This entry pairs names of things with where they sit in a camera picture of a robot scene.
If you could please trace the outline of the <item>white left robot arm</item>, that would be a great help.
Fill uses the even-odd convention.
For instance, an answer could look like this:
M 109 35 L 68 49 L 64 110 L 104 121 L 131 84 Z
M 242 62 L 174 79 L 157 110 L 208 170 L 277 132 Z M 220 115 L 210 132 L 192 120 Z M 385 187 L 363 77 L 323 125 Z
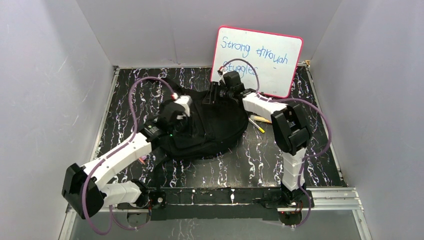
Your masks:
M 137 180 L 110 183 L 112 177 L 158 147 L 158 141 L 169 137 L 157 122 L 147 121 L 134 133 L 101 157 L 82 166 L 76 163 L 66 169 L 62 196 L 78 215 L 87 220 L 103 207 L 128 203 L 136 208 L 151 204 L 154 190 Z

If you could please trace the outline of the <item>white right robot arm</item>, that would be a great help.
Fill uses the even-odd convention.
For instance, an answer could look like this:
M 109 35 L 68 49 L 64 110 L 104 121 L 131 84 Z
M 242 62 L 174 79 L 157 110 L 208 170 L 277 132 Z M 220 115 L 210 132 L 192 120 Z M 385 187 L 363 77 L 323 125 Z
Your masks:
M 218 71 L 219 81 L 212 81 L 206 96 L 207 104 L 233 100 L 247 112 L 271 122 L 276 145 L 283 152 L 281 199 L 295 207 L 304 194 L 304 161 L 306 148 L 312 138 L 305 112 L 300 105 L 291 106 L 245 88 L 237 71 Z

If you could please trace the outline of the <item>black backpack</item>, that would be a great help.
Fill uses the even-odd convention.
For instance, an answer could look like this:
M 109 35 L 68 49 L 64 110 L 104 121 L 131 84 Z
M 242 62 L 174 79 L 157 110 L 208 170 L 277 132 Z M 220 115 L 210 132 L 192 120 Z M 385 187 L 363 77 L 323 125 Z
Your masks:
M 158 141 L 158 148 L 174 160 L 192 161 L 210 159 L 234 147 L 249 124 L 248 115 L 232 99 L 217 104 L 203 104 L 209 90 L 196 91 L 181 87 L 174 81 L 164 78 L 172 90 L 192 99 L 190 106 L 191 130 L 189 132 L 168 132 Z M 159 123 L 159 114 L 146 122 Z

